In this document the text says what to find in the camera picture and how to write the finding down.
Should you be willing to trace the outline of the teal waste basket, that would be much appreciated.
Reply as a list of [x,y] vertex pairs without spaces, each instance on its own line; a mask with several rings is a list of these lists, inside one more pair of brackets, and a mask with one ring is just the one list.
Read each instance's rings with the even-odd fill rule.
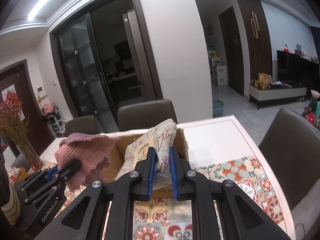
[[219,118],[223,116],[223,107],[224,104],[220,100],[214,100],[213,101],[213,117]]

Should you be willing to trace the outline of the grey chair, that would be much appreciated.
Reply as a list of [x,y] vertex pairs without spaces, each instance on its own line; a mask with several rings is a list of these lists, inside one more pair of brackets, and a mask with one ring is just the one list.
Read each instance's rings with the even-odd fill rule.
[[135,103],[118,110],[118,128],[121,132],[155,127],[167,119],[178,123],[173,103],[169,99]]
[[72,133],[98,134],[99,129],[95,123],[94,116],[86,115],[75,118],[65,124],[66,136]]
[[301,115],[283,107],[259,150],[293,210],[319,180],[319,131]]

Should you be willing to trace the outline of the mauve knitted cloth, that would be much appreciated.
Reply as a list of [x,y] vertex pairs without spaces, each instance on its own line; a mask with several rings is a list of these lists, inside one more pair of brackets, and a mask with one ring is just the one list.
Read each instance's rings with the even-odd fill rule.
[[107,182],[101,172],[111,166],[109,154],[118,140],[102,134],[72,133],[59,143],[59,149],[54,153],[59,170],[73,159],[81,163],[80,171],[66,183],[69,190],[78,190],[95,180]]

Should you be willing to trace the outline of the grey chair left back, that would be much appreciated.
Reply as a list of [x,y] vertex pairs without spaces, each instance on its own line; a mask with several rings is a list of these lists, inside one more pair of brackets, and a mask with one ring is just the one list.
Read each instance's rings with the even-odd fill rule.
[[94,116],[86,115],[75,118],[65,124],[66,136],[72,133],[98,134],[99,129],[95,123]]

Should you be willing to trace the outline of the dark sliding glass door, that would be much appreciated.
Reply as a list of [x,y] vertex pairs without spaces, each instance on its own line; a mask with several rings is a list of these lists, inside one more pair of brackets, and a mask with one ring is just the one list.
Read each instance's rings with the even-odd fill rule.
[[140,0],[93,0],[50,33],[55,70],[74,118],[118,130],[123,106],[163,98]]

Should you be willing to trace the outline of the black television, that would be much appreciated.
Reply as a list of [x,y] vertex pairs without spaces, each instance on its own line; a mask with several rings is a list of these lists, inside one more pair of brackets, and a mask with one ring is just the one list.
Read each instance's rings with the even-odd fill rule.
[[295,81],[311,90],[319,92],[319,64],[302,58],[300,55],[277,51],[278,81]]

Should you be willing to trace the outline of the grey chair middle back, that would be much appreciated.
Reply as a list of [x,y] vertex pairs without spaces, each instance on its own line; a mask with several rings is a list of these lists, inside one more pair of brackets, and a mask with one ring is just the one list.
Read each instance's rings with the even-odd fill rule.
[[169,99],[135,103],[118,110],[118,128],[121,132],[155,127],[167,119],[178,123],[173,103]]

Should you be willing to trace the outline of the grey chair right side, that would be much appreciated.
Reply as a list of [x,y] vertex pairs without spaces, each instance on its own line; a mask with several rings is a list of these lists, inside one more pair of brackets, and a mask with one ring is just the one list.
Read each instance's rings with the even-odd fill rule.
[[319,180],[319,131],[301,115],[283,107],[259,150],[293,210]]

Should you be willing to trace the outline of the shoe rack with items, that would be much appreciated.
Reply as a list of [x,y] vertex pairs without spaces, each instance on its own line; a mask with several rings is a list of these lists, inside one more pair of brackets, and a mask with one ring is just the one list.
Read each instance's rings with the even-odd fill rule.
[[43,119],[46,121],[54,137],[61,138],[65,135],[66,120],[63,118],[59,108],[53,103],[45,103],[42,108]]

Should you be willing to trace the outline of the patterned white tablecloth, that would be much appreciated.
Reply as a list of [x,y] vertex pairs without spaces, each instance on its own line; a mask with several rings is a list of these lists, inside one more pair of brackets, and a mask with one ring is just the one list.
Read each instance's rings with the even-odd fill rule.
[[[230,179],[291,239],[293,219],[280,185],[256,144],[234,117],[179,124],[174,142],[191,168],[208,179]],[[191,203],[178,202],[167,186],[148,202],[135,202],[134,239],[190,239]]]

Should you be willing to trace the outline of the white storage box hallway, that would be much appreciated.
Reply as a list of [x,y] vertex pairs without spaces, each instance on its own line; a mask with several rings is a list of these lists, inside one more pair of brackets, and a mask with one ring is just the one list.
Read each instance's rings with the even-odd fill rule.
[[223,60],[219,57],[213,57],[212,60],[212,68],[213,68],[213,78],[214,82],[218,86],[226,86],[227,85],[227,68],[224,64]]

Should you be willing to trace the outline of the glass vase with dried flowers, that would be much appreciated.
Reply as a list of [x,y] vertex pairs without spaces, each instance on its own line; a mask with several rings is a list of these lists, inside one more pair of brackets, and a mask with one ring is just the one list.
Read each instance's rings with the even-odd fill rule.
[[15,92],[9,91],[1,102],[1,135],[13,141],[34,171],[43,162],[27,138],[29,118],[21,119],[22,102]]

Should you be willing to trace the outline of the white tv cabinet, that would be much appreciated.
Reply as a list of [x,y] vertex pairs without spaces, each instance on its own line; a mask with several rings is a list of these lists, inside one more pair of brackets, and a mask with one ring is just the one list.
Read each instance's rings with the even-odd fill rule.
[[255,102],[257,109],[263,105],[290,101],[293,99],[304,98],[307,88],[301,85],[296,86],[280,86],[278,88],[257,88],[249,85],[249,102]]

